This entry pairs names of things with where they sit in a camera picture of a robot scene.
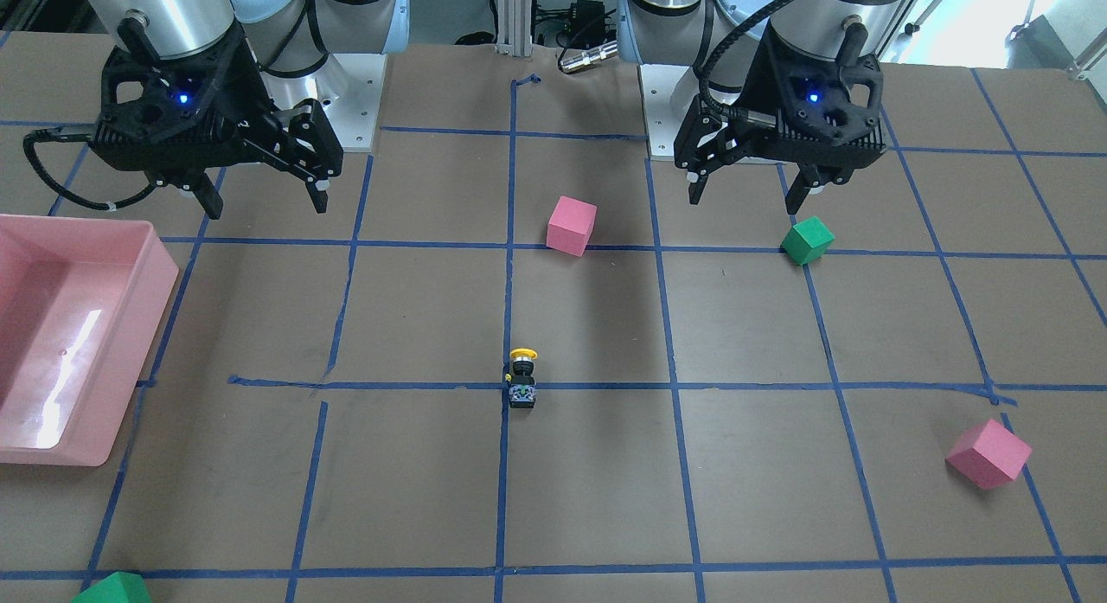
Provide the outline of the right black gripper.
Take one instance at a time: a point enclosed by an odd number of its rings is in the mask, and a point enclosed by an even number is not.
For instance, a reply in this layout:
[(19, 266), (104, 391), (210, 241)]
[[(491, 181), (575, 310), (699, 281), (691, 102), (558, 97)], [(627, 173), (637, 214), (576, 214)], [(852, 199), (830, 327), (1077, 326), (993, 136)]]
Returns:
[[(304, 181), (315, 212), (328, 212), (330, 178), (343, 162), (335, 129), (315, 98), (277, 108), (241, 25), (177, 59), (161, 56), (138, 23), (118, 24), (118, 33), (90, 142), (103, 162), (151, 173), (266, 163)], [(206, 171), (189, 175), (189, 193), (210, 220), (221, 219), (224, 200)]]

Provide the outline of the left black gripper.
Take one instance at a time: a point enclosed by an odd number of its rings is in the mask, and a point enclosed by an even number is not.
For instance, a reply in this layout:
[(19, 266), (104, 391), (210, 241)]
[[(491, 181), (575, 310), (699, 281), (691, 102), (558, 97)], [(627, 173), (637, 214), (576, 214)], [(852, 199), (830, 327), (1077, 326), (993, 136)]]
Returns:
[(798, 166), (787, 189), (787, 214), (799, 214), (826, 171), (868, 168), (888, 150), (880, 121), (883, 74), (873, 54), (863, 55), (868, 29), (859, 20), (831, 56), (803, 54), (772, 27), (752, 59), (739, 98), (727, 113), (694, 97), (675, 141), (675, 166), (687, 171), (687, 204), (699, 205), (708, 177), (744, 157)]

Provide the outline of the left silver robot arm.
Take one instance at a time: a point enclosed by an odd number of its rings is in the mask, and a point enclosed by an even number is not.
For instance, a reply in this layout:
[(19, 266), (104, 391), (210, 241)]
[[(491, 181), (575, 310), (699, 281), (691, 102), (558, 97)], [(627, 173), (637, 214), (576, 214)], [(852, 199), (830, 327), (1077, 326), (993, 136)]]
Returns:
[(797, 214), (886, 149), (878, 37), (902, 0), (619, 0), (617, 51), (687, 67), (671, 153), (695, 205), (708, 177), (747, 158), (786, 162)]

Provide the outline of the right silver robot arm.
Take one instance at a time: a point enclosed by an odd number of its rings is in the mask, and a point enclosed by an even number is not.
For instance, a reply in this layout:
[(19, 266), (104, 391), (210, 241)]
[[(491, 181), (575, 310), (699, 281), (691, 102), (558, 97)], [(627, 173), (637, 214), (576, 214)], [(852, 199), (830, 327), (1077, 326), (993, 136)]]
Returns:
[(260, 163), (304, 183), (324, 214), (362, 114), (340, 55), (399, 54), (410, 0), (87, 0), (114, 40), (87, 146), (209, 218), (214, 168)]

